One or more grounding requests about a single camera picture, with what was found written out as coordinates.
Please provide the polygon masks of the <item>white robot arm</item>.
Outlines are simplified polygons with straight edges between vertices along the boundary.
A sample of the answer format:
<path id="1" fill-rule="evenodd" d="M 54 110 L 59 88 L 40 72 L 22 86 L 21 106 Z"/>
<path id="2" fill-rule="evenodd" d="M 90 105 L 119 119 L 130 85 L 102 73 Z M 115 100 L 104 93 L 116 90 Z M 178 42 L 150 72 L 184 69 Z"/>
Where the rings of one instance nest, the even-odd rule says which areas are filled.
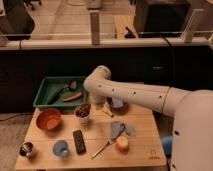
<path id="1" fill-rule="evenodd" d="M 97 66 L 84 80 L 93 103 L 114 97 L 174 118 L 171 171 L 213 171 L 213 90 L 111 80 L 111 71 Z"/>

